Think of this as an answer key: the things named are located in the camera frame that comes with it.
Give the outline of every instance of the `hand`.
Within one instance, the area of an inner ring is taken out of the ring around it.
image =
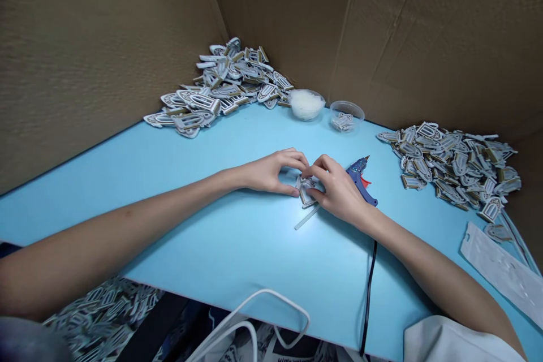
[[[245,188],[298,197],[300,193],[296,187],[282,184],[277,178],[281,167],[303,171],[309,167],[309,163],[304,153],[290,148],[236,167],[235,170],[239,172],[240,180]]]
[[[302,177],[317,177],[326,192],[310,188],[307,190],[318,203],[331,214],[360,228],[361,215],[371,206],[367,203],[345,169],[326,154],[302,171]]]

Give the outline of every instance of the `forearm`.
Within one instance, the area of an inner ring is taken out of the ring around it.
[[[47,318],[193,213],[240,187],[232,171],[89,219],[0,260],[0,315]]]
[[[451,318],[470,329],[498,336],[526,359],[505,312],[456,263],[374,207],[364,212],[358,227],[394,254]]]

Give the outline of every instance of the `blue glue gun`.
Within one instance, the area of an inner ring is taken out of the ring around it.
[[[355,183],[356,188],[358,188],[358,191],[362,194],[362,197],[364,200],[366,200],[367,203],[372,204],[373,206],[377,206],[378,202],[375,198],[373,198],[366,188],[364,187],[364,183],[362,182],[362,172],[366,168],[366,165],[368,164],[369,156],[363,157],[356,161],[353,165],[351,165],[347,169],[347,174],[351,177],[352,181]]]

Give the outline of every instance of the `red trigger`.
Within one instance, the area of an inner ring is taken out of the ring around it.
[[[362,174],[360,174],[360,181],[362,181],[362,185],[364,186],[364,188],[368,188],[368,185],[371,184],[370,181],[366,181],[364,177],[362,177]]]

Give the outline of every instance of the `white fluffy material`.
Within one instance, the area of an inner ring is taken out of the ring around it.
[[[319,94],[314,94],[308,89],[296,89],[290,94],[292,112],[301,120],[314,119],[325,105],[325,101]]]

